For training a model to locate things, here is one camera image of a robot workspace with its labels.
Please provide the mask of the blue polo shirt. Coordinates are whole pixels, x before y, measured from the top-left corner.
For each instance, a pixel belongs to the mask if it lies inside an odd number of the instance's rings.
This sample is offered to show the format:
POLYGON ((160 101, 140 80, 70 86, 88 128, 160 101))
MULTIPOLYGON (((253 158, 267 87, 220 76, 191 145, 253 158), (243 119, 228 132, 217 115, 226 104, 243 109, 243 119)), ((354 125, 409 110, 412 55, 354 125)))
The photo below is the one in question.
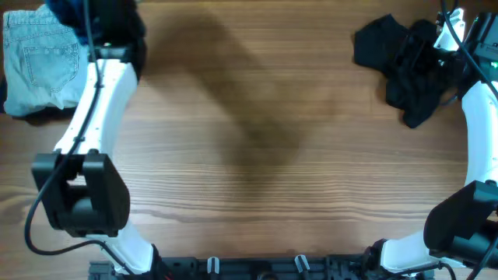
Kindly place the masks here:
POLYGON ((90 0, 46 0, 45 4, 54 13, 58 21, 72 29, 81 45, 88 44, 86 19, 89 20, 93 40, 99 40, 102 35, 100 20, 94 12, 90 0))

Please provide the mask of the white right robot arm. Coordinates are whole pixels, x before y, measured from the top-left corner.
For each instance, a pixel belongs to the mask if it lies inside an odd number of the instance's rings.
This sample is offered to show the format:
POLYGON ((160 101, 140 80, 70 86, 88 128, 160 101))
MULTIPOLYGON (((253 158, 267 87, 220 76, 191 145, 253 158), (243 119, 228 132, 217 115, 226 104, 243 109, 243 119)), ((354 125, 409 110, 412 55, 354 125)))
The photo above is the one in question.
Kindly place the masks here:
POLYGON ((468 134, 465 185, 434 207, 421 231, 380 240, 363 255, 365 277, 399 278, 436 268, 497 266, 497 15, 466 26, 462 8, 410 27, 383 16, 355 33, 354 61, 387 77, 388 104, 410 128, 423 123, 443 94, 457 89, 468 134))

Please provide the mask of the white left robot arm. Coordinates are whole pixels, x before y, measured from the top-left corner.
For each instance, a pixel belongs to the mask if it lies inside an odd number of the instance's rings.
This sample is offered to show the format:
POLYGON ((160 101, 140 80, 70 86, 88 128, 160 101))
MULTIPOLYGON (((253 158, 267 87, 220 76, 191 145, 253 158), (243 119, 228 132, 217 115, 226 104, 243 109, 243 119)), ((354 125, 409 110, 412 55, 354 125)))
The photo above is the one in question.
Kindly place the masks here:
POLYGON ((51 8, 57 16, 83 17, 89 63, 66 132, 53 152, 41 153, 33 162, 38 195, 25 221, 26 245, 45 256, 97 245, 123 278, 151 278, 157 250, 129 220, 130 194, 111 159, 123 113, 144 68, 145 25, 134 1, 57 1, 51 8), (53 251, 37 248, 31 225, 38 205, 53 229, 81 243, 53 251))

